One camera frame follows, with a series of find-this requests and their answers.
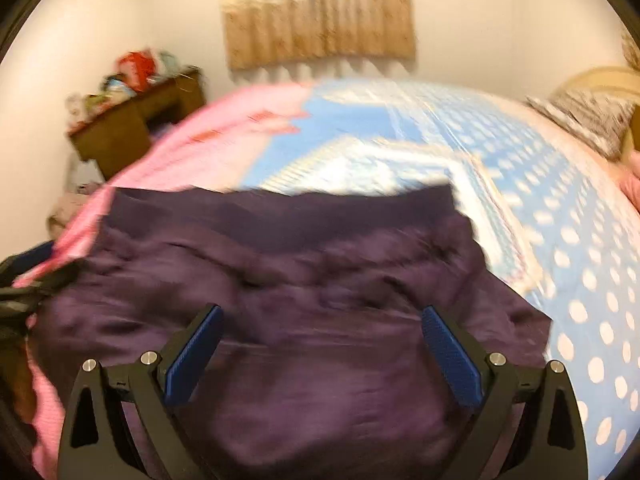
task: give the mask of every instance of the pink bedsheet section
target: pink bedsheet section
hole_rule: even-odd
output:
[[[145,157],[96,192],[60,236],[51,259],[16,285],[25,285],[85,256],[98,231],[98,220],[109,209],[115,187],[173,191],[206,182],[209,189],[224,189],[233,181],[229,175],[248,167],[252,160],[247,157],[255,158],[252,147],[258,138],[295,133],[289,120],[305,115],[302,107],[311,91],[311,85],[300,84],[253,86],[201,108],[167,133]],[[33,421],[38,444],[33,464],[44,478],[54,480],[64,410],[55,388],[31,357],[30,366],[38,397]]]

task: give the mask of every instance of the dark purple garment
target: dark purple garment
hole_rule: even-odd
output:
[[[550,320],[486,268],[449,187],[396,197],[119,190],[78,281],[31,333],[66,402],[87,358],[132,362],[206,303],[225,336],[178,419],[232,479],[434,478],[469,412],[422,340],[446,308],[543,366]]]

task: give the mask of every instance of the blue gripper pad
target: blue gripper pad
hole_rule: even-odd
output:
[[[223,333],[223,313],[212,309],[167,370],[164,403],[175,407],[185,404],[193,393],[200,375],[216,351]]]
[[[479,407],[483,398],[480,372],[432,306],[422,311],[422,336],[456,401],[468,408]]]

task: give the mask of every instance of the red bag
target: red bag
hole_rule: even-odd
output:
[[[129,52],[117,61],[116,70],[126,76],[127,85],[136,92],[143,92],[149,87],[146,78],[156,73],[156,62],[149,50]]]

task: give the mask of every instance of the blue polka dot fabric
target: blue polka dot fabric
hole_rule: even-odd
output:
[[[554,320],[546,357],[566,364],[590,479],[604,478],[640,428],[640,219],[626,198],[583,152],[476,92],[344,80],[318,85],[305,110],[300,134],[275,137],[245,186],[451,182],[492,271]]]

